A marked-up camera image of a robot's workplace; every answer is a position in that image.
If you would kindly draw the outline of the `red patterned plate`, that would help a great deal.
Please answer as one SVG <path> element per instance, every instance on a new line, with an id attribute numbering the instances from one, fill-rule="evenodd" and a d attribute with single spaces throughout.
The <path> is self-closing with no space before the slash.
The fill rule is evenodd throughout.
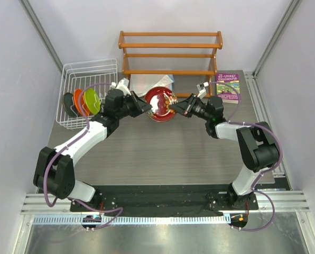
<path id="1" fill-rule="evenodd" d="M 147 115 L 156 122 L 167 122 L 176 116 L 170 105 L 178 102 L 175 93 L 167 87 L 157 86 L 150 89 L 144 96 L 145 101 L 152 106 Z"/>

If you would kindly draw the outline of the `lime green plate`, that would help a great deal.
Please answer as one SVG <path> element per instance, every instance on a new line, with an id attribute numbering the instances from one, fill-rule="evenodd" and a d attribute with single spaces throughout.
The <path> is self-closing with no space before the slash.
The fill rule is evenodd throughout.
<path id="1" fill-rule="evenodd" d="M 100 111 L 101 101 L 94 89 L 89 88 L 84 92 L 84 100 L 91 114 L 96 115 Z"/>

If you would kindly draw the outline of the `orange plate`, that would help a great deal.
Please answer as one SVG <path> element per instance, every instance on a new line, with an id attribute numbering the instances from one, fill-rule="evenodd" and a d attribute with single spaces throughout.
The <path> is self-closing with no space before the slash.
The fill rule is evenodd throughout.
<path id="1" fill-rule="evenodd" d="M 89 116 L 90 110 L 87 107 L 85 100 L 84 100 L 84 94 L 82 92 L 82 89 L 76 89 L 73 93 L 73 101 L 75 104 L 75 107 L 80 115 L 83 113 L 85 116 Z"/>

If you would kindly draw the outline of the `dark teal plate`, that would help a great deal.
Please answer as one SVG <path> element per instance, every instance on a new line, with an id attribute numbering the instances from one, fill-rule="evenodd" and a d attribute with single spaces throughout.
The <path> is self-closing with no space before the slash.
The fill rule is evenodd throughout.
<path id="1" fill-rule="evenodd" d="M 73 101 L 73 94 L 72 93 L 65 93 L 63 96 L 63 106 L 66 113 L 72 117 L 77 118 L 79 116 L 79 112 L 74 104 Z"/>

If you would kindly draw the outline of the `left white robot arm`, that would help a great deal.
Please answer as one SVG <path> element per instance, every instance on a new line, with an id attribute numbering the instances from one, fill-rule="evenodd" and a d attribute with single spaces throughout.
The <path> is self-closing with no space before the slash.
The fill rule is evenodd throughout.
<path id="1" fill-rule="evenodd" d="M 100 191 L 75 179 L 77 162 L 97 143 L 107 139 L 119 126 L 122 118 L 137 117 L 151 109 L 151 105 L 134 92 L 124 94 L 111 90 L 105 97 L 102 110 L 94 115 L 78 134 L 55 147 L 44 147 L 38 156 L 33 184 L 58 199 L 70 198 L 82 202 L 89 211 L 100 207 Z"/>

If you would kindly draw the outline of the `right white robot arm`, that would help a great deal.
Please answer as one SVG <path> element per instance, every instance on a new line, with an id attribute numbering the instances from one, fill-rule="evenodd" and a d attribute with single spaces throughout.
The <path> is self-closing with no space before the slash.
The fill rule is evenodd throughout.
<path id="1" fill-rule="evenodd" d="M 224 118 L 223 100 L 217 96 L 204 103 L 192 94 L 187 99 L 169 105 L 169 109 L 185 117 L 193 115 L 206 121 L 209 136 L 238 142 L 243 167 L 238 177 L 229 184 L 227 205 L 242 209 L 261 175 L 276 168 L 282 159 L 282 150 L 267 122 L 233 123 Z"/>

